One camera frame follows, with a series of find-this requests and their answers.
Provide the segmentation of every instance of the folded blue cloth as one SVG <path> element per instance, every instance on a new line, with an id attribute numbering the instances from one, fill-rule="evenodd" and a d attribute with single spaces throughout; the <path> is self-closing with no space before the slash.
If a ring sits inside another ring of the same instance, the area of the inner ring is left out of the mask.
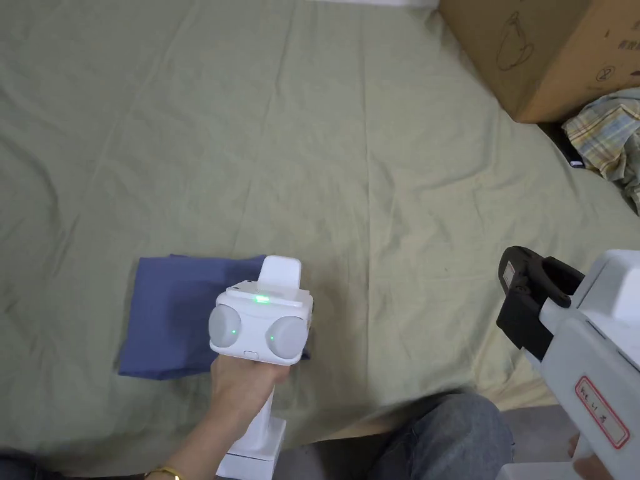
<path id="1" fill-rule="evenodd" d="M 247 260 L 141 258 L 118 374 L 165 380 L 209 370 L 209 314 L 227 287 L 257 280 L 264 256 Z"/>

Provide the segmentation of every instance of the red label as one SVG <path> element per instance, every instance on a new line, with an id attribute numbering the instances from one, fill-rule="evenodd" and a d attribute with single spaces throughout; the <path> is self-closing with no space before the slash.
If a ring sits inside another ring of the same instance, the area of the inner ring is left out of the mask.
<path id="1" fill-rule="evenodd" d="M 583 376 L 575 386 L 575 394 L 591 414 L 602 433 L 609 439 L 616 450 L 620 450 L 628 442 L 631 434 L 620 417 L 613 411 L 602 394 L 587 376 Z"/>

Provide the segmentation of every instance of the jeans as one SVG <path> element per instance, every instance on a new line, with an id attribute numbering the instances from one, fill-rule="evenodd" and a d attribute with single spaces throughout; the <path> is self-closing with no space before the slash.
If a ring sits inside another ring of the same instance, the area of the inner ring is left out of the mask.
<path id="1" fill-rule="evenodd" d="M 471 393 L 432 398 L 400 430 L 367 480 L 495 480 L 513 461 L 513 437 L 496 406 Z"/>

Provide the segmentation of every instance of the white handheld device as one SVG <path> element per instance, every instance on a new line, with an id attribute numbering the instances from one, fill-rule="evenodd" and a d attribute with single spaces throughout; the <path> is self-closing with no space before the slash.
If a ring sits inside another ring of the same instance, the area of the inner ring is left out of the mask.
<path id="1" fill-rule="evenodd" d="M 640 252 L 609 250 L 587 276 L 523 247 L 502 256 L 498 326 L 615 480 L 640 478 Z M 498 480 L 578 480 L 571 462 L 505 465 Z"/>
<path id="2" fill-rule="evenodd" d="M 209 316 L 209 346 L 221 355 L 278 365 L 300 360 L 311 325 L 313 297 L 300 290 L 300 260 L 270 255 L 257 282 L 229 287 Z M 286 421 L 271 416 L 273 393 L 247 432 L 225 455 L 217 474 L 239 480 L 270 480 Z"/>

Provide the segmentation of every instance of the drawing on box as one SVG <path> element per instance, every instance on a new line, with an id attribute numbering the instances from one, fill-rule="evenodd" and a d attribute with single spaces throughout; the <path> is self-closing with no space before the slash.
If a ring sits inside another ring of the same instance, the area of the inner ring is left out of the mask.
<path id="1" fill-rule="evenodd" d="M 527 42 L 527 35 L 522 29 L 520 12 L 515 11 L 502 26 L 495 62 L 500 70 L 506 72 L 531 58 L 533 50 L 534 45 Z"/>
<path id="2" fill-rule="evenodd" d="M 614 67 L 613 65 L 608 65 L 598 72 L 598 74 L 596 75 L 596 80 L 598 82 L 604 82 L 606 80 L 609 80 L 614 73 L 616 73 L 616 67 Z"/>

